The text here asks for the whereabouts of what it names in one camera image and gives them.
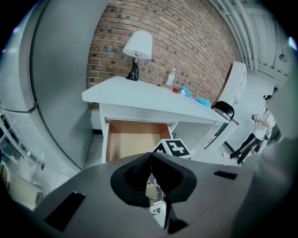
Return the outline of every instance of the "open drawer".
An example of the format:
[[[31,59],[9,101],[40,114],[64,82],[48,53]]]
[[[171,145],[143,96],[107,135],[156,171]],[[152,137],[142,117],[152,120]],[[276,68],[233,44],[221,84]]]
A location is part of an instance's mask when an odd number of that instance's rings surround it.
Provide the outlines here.
[[[172,139],[170,124],[107,120],[102,163],[151,152],[161,139]]]

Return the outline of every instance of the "black pants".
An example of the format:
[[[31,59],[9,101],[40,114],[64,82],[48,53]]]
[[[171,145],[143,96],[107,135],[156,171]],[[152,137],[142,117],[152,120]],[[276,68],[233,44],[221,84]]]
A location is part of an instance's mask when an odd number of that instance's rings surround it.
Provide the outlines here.
[[[246,139],[246,141],[243,142],[241,147],[230,155],[230,158],[232,159],[232,158],[235,158],[236,156],[241,155],[240,158],[237,161],[237,163],[240,164],[245,159],[245,157],[248,155],[251,148],[254,145],[259,144],[260,141],[261,140],[257,139],[253,133],[250,134],[250,136]]]

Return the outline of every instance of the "white lampshade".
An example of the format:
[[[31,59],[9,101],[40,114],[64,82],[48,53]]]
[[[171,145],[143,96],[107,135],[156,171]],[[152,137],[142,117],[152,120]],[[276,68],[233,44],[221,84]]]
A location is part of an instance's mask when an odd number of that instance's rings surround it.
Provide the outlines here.
[[[131,57],[150,60],[152,54],[153,37],[147,32],[137,31],[127,42],[123,53]]]

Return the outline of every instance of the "plastic bottle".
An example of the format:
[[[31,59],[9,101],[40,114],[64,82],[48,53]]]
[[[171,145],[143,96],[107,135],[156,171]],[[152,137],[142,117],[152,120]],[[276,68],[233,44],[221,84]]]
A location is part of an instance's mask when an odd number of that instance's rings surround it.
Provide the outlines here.
[[[172,71],[169,73],[165,88],[172,89],[172,85],[176,76],[176,69],[173,68]]]

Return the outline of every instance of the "ceiling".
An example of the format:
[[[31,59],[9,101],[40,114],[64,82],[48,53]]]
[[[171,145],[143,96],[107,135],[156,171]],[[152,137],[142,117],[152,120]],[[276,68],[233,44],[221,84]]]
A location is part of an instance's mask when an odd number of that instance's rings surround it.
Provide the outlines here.
[[[283,84],[297,63],[289,37],[259,0],[210,0],[227,22],[242,61]]]

